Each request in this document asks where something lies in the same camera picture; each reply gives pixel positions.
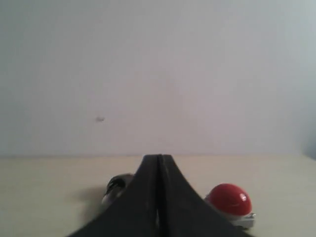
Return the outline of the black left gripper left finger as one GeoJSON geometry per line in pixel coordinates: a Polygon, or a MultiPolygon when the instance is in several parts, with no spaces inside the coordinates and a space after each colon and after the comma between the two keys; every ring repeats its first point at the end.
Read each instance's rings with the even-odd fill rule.
{"type": "Polygon", "coordinates": [[[131,183],[103,213],[71,237],[157,237],[158,155],[146,155],[131,183]]]}

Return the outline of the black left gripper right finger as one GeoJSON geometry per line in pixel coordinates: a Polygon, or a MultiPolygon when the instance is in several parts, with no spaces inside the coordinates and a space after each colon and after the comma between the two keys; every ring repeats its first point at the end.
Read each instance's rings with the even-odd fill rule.
{"type": "Polygon", "coordinates": [[[245,237],[192,188],[171,155],[159,155],[164,201],[159,223],[168,237],[245,237]]]}

